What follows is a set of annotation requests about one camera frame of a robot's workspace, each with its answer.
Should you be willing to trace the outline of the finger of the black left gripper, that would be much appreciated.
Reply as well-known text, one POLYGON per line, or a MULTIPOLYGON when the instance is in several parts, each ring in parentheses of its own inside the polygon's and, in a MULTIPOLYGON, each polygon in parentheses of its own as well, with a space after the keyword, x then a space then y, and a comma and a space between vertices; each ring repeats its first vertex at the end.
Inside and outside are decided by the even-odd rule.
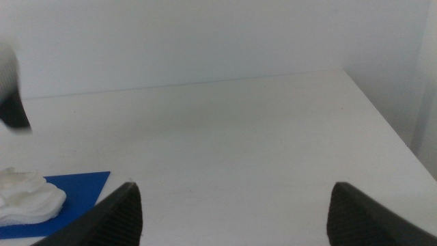
POLYGON ((20 97, 18 59, 9 44, 1 44, 1 121, 11 131, 31 132, 20 97))

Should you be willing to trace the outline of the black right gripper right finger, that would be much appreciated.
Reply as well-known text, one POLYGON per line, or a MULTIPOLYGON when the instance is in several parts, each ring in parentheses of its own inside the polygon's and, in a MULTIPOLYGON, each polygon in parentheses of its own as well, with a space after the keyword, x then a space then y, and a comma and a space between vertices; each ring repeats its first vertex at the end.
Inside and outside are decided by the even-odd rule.
POLYGON ((348 182, 335 183, 326 223, 331 245, 435 245, 436 236, 348 182))

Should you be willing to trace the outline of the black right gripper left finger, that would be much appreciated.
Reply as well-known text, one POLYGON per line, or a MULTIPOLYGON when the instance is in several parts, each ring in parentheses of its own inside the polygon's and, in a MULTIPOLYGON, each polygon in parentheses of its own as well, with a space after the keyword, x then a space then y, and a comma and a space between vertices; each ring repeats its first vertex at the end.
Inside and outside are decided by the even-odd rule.
POLYGON ((139 245, 142 229, 139 188, 134 182, 126 182, 91 210, 35 245, 139 245))

